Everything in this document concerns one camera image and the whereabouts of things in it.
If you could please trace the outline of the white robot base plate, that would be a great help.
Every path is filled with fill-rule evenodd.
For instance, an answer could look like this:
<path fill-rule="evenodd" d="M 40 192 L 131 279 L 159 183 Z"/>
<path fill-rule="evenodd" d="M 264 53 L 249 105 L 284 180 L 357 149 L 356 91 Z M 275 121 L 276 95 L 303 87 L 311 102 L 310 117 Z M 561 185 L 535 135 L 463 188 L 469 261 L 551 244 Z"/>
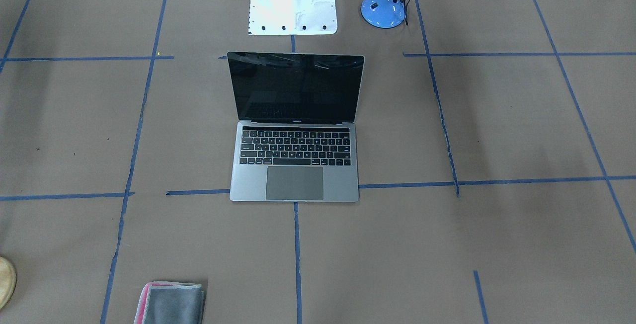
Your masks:
<path fill-rule="evenodd" d="M 331 35 L 337 29 L 336 0 L 249 0 L 252 36 Z"/>

